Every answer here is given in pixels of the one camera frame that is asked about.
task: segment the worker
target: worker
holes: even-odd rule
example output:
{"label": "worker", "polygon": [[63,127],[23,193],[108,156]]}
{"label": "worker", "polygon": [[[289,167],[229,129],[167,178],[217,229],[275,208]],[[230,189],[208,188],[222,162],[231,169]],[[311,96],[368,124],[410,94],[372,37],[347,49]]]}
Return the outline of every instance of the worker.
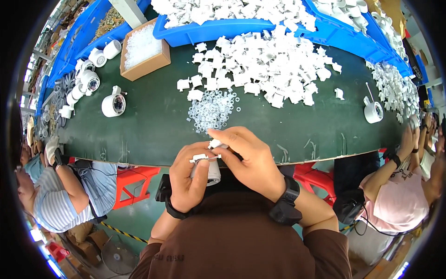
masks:
{"label": "worker", "polygon": [[[347,238],[332,208],[283,176],[268,145],[247,128],[208,133],[243,160],[207,149],[209,142],[180,150],[169,170],[172,195],[130,278],[351,278]],[[190,178],[197,154],[221,154],[229,170],[220,183],[206,187],[205,159]],[[303,241],[291,226],[296,216]]]}
{"label": "worker", "polygon": [[[419,128],[412,131],[406,127],[400,149],[396,154],[390,154],[390,160],[382,167],[379,167],[378,152],[334,161],[337,198],[333,209],[339,220],[350,214],[378,231],[399,233],[415,228],[428,215],[429,207],[442,192],[442,176],[446,168],[445,139],[443,136],[439,138],[437,149],[440,153],[432,163],[430,179],[425,179],[418,155],[419,133]],[[401,168],[401,162],[409,156],[413,171]],[[348,208],[345,206],[348,199],[357,205],[352,205],[351,212],[342,212]]]}
{"label": "worker", "polygon": [[35,183],[24,168],[16,171],[23,209],[37,223],[50,232],[63,233],[112,210],[118,165],[92,162],[89,168],[76,169],[56,164],[54,153],[49,158],[52,167],[46,167]]}
{"label": "worker", "polygon": [[42,141],[37,142],[38,155],[32,157],[31,148],[27,143],[23,144],[20,163],[26,173],[29,174],[33,183],[35,183],[45,169],[45,155],[43,152]]}
{"label": "worker", "polygon": [[[436,130],[436,121],[430,113],[425,115],[422,127],[420,129],[420,138],[418,140],[418,157],[420,162],[420,168],[425,180],[430,178],[430,169],[435,161],[435,158],[442,153],[442,149],[438,152],[432,150],[432,137]],[[413,171],[416,168],[416,162],[412,163],[414,157],[409,156],[404,162],[401,162],[401,168],[404,170]]]}

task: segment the pink shirt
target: pink shirt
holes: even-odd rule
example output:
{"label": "pink shirt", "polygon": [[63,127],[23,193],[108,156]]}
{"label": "pink shirt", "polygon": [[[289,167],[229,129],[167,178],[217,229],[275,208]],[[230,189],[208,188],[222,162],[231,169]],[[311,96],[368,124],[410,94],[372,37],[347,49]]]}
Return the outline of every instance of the pink shirt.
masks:
{"label": "pink shirt", "polygon": [[[360,184],[364,183],[374,174],[367,175]],[[365,208],[357,219],[364,222],[367,218],[379,231],[405,232],[415,228],[428,214],[429,204],[421,187],[422,172],[417,167],[413,172],[396,170],[386,184],[382,185],[376,202],[369,200],[365,195]]]}

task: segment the white glove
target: white glove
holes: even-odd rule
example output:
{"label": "white glove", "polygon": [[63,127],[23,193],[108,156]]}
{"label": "white glove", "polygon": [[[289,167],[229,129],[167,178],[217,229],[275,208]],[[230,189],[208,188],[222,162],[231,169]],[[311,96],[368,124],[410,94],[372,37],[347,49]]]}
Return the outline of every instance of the white glove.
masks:
{"label": "white glove", "polygon": [[52,137],[45,146],[45,154],[50,164],[53,160],[54,152],[58,147],[59,147],[59,136]]}

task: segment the green workbench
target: green workbench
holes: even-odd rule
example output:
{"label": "green workbench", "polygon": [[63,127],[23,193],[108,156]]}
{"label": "green workbench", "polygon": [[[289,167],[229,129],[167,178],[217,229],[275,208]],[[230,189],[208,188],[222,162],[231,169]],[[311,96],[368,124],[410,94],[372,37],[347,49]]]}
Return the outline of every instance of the green workbench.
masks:
{"label": "green workbench", "polygon": [[[214,44],[207,42],[208,49]],[[246,126],[269,145],[278,164],[360,154],[400,140],[402,126],[395,112],[385,112],[378,123],[365,120],[363,98],[369,95],[365,82],[370,84],[375,100],[378,90],[364,60],[333,47],[323,48],[342,65],[342,74],[327,66],[332,75],[324,82],[315,81],[319,93],[313,94],[314,106],[285,100],[278,109],[263,94],[243,94],[243,87],[233,87],[240,97],[234,106],[241,111],[233,109],[227,126]],[[134,82],[120,76],[120,55],[98,68],[99,89],[75,105],[75,115],[59,130],[65,153],[107,162],[170,166],[184,145],[209,140],[205,133],[195,132],[193,120],[186,121],[191,106],[186,98],[189,90],[177,90],[179,79],[197,74],[198,64],[191,62],[194,53],[192,45],[170,48],[170,65]],[[114,85],[128,92],[127,107],[121,116],[107,118],[101,103]],[[345,100],[335,98],[337,87],[344,91]],[[278,145],[287,149],[286,160]]]}

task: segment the brown shirt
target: brown shirt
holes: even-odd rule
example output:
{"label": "brown shirt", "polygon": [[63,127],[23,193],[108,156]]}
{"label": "brown shirt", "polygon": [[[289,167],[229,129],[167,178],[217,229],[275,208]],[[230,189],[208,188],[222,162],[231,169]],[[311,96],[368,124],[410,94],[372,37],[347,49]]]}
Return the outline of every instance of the brown shirt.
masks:
{"label": "brown shirt", "polygon": [[351,278],[347,237],[305,236],[274,222],[257,193],[217,193],[181,221],[164,244],[147,245],[130,278]]}

